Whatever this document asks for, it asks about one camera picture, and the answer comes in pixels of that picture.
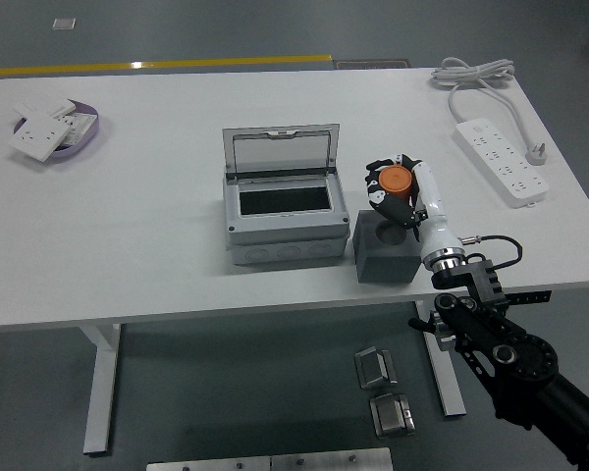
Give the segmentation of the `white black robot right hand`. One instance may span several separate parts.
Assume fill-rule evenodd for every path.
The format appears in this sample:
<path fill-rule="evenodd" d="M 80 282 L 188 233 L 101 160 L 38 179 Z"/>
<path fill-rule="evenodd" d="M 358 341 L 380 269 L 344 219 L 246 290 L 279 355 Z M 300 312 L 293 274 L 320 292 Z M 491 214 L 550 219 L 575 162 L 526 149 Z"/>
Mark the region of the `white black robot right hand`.
<path fill-rule="evenodd" d="M 369 204 L 388 221 L 415 231 L 426 270 L 437 273 L 463 263 L 464 249 L 448 227 L 442 197 L 427 163 L 398 154 L 376 160 L 366 170 Z"/>

